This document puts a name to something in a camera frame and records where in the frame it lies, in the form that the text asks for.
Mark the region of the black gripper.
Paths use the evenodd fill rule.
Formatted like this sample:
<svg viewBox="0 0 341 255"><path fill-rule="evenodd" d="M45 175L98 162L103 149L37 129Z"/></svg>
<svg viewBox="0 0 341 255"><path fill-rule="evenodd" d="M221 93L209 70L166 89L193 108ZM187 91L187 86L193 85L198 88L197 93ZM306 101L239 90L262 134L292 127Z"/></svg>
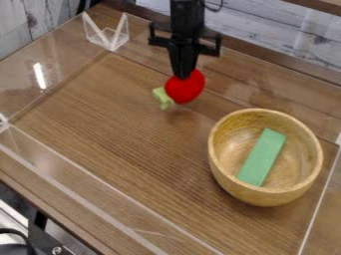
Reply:
<svg viewBox="0 0 341 255"><path fill-rule="evenodd" d="M160 37L156 31L170 32L170 37ZM199 40L211 40L214 46L209 47ZM167 22L150 23L148 44L158 47L169 47L170 65L173 74L185 80L195 69L198 53L218 57L222 44L222 35L202 27L190 34L178 33L171 30Z"/></svg>

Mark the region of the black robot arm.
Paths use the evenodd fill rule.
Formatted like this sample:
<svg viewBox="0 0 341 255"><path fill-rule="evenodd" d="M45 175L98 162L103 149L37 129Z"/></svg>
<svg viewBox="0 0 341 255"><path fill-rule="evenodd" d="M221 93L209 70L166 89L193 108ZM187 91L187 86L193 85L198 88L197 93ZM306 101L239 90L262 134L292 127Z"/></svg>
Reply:
<svg viewBox="0 0 341 255"><path fill-rule="evenodd" d="M185 80L199 55L219 56L222 36L205 27L205 1L170 0L170 21L150 23L148 43L169 50L173 74Z"/></svg>

